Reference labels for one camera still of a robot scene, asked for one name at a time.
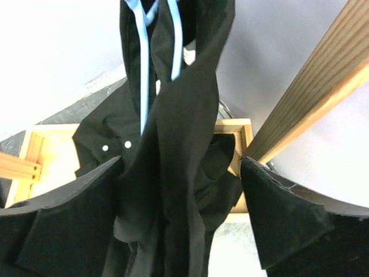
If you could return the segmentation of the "light blue hanger with shirt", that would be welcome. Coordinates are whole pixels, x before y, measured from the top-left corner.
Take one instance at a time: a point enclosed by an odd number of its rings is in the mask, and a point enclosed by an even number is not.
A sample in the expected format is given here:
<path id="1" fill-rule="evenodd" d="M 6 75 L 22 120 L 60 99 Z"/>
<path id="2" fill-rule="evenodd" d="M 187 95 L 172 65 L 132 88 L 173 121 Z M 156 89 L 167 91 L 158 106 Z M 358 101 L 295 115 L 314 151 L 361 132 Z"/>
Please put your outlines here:
<path id="1" fill-rule="evenodd" d="M 140 42 L 140 133 L 143 134 L 149 115 L 149 38 L 147 27 L 155 19 L 159 1 L 154 1 L 146 12 L 139 0 L 126 0 L 133 12 Z M 177 1 L 167 0 L 170 16 L 174 25 L 174 53 L 171 67 L 171 80 L 180 76 L 183 58 L 183 28 Z"/>

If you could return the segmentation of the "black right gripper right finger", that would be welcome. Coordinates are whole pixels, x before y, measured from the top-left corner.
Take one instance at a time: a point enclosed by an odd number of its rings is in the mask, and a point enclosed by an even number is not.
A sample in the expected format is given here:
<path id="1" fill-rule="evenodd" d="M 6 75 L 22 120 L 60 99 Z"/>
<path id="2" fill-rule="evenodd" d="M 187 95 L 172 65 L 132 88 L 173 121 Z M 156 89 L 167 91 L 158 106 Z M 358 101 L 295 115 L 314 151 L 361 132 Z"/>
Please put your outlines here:
<path id="1" fill-rule="evenodd" d="M 240 173 L 269 276 L 368 275 L 368 208 L 307 189 L 249 157 Z"/>

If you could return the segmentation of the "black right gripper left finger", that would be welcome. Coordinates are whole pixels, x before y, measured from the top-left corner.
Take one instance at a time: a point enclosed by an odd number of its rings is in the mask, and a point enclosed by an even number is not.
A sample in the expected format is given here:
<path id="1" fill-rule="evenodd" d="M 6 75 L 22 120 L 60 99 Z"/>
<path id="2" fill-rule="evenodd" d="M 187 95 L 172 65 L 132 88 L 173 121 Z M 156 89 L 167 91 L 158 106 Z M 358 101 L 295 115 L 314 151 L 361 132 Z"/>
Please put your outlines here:
<path id="1" fill-rule="evenodd" d="M 1 276 L 102 276 L 116 217 L 115 157 L 1 209 Z"/>

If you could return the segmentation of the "wooden clothes rack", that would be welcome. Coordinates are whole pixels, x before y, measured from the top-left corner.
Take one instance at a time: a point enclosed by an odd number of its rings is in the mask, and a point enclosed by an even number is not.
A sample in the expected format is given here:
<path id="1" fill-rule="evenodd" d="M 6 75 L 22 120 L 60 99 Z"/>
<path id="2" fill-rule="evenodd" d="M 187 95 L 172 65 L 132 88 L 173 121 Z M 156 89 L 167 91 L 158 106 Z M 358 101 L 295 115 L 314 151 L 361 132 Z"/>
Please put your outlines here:
<path id="1" fill-rule="evenodd" d="M 348 1 L 258 133 L 248 118 L 216 121 L 216 133 L 236 139 L 229 172 L 240 176 L 242 156 L 266 164 L 367 81 L 368 2 Z M 1 154 L 1 176 L 12 179 L 7 207 L 75 179 L 77 127 L 31 126 L 18 156 Z"/>

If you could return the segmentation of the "black button shirt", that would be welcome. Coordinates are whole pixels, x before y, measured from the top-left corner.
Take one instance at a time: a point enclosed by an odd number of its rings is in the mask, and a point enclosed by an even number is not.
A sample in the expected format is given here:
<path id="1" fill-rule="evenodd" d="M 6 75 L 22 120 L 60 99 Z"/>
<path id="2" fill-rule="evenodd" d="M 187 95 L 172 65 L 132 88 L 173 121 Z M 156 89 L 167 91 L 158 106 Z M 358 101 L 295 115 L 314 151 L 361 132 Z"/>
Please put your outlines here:
<path id="1" fill-rule="evenodd" d="M 235 16 L 234 1 L 180 1 L 183 42 L 196 58 L 171 79 L 174 25 L 166 1 L 147 28 L 149 117 L 140 129 L 140 41 L 134 13 L 120 5 L 127 79 L 73 136 L 80 177 L 114 156 L 119 207 L 104 276 L 207 276 L 216 229 L 242 185 L 228 171 L 235 138 L 216 134 L 216 69 Z"/>

